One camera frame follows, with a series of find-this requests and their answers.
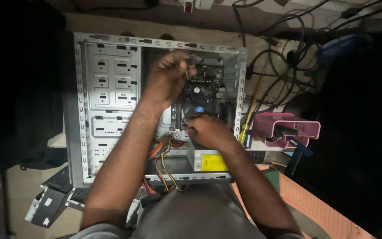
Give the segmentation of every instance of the forearm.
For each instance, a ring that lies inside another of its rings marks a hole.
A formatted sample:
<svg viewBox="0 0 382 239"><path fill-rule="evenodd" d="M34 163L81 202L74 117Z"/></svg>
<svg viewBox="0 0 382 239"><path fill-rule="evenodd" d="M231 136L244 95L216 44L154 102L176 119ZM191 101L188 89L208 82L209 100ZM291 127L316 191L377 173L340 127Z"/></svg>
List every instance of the forearm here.
<svg viewBox="0 0 382 239"><path fill-rule="evenodd" d="M284 201L273 185L249 160L245 150L237 147L220 150L235 179L247 212L269 238L276 232L300 233Z"/></svg>
<svg viewBox="0 0 382 239"><path fill-rule="evenodd" d="M141 184L160 115L161 110L147 102L137 105L119 141L95 177L85 206L82 228L100 222L122 226L125 222Z"/></svg>

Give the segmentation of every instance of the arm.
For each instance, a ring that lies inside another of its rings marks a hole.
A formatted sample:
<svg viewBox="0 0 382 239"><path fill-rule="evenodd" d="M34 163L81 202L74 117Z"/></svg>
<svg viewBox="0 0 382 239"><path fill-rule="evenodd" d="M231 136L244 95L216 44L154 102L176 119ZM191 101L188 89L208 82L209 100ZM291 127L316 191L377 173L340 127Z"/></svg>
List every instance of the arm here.
<svg viewBox="0 0 382 239"><path fill-rule="evenodd" d="M185 84L188 67L181 51L155 63L148 83L125 131L95 177L82 217L81 229L99 223L123 227L141 184L148 151L162 112L176 100Z"/></svg>
<svg viewBox="0 0 382 239"><path fill-rule="evenodd" d="M216 149L240 190L247 212L268 238L300 230L268 179L250 161L247 153L219 118L206 114L188 121L188 135L197 143Z"/></svg>

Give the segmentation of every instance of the cpu fan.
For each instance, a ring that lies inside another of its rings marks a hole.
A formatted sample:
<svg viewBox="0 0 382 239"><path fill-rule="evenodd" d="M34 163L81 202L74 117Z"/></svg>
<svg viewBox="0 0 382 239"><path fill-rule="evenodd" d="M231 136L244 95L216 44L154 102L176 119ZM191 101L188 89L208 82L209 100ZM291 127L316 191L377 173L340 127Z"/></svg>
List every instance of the cpu fan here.
<svg viewBox="0 0 382 239"><path fill-rule="evenodd" d="M186 119L193 116L194 113L212 114L215 110L213 101L204 96L195 96L188 99L183 104L183 112Z"/></svg>

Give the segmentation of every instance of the black keyboard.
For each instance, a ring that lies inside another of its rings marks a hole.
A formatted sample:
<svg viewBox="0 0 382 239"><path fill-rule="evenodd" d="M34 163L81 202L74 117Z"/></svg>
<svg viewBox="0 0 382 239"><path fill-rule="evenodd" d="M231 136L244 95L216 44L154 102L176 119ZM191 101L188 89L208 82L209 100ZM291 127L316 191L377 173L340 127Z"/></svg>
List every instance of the black keyboard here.
<svg viewBox="0 0 382 239"><path fill-rule="evenodd" d="M265 160L265 151L247 151L248 156L254 164L262 164Z"/></svg>

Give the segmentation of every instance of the yellow label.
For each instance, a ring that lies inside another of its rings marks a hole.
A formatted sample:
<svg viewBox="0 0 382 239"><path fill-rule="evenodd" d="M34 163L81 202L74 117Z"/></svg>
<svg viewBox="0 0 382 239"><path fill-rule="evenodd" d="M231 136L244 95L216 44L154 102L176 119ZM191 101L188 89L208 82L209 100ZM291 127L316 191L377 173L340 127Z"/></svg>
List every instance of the yellow label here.
<svg viewBox="0 0 382 239"><path fill-rule="evenodd" d="M201 171L228 171L222 156L218 154L203 154Z"/></svg>

